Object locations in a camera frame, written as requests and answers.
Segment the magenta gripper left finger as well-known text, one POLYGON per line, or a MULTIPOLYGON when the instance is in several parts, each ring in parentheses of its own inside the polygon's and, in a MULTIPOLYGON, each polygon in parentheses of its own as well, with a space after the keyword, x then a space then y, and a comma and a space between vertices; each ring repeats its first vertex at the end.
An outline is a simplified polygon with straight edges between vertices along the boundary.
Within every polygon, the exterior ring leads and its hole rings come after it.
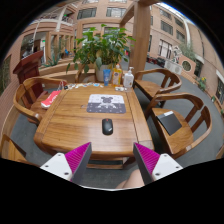
POLYGON ((92 145, 88 142, 66 154, 55 154, 41 169, 79 185, 91 153, 92 145))

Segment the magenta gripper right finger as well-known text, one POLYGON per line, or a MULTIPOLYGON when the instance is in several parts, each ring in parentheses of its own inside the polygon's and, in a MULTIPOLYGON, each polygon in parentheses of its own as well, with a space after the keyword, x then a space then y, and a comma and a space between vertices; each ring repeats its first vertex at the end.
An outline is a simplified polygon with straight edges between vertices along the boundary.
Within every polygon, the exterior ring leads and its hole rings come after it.
POLYGON ((133 153, 145 185, 182 169, 168 154, 158 154, 139 143, 133 145, 133 153))

